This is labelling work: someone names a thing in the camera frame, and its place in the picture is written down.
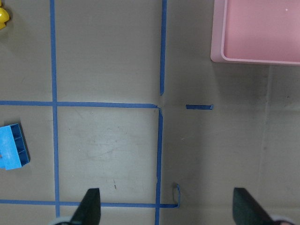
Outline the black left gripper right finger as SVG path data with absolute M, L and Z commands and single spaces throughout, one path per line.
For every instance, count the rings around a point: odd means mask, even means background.
M 242 187 L 233 190 L 233 220 L 236 225 L 274 225 L 275 222 Z

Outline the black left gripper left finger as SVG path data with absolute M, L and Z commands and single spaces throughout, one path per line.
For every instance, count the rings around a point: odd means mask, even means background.
M 70 219 L 71 225 L 98 225 L 101 218 L 99 188 L 90 188 Z

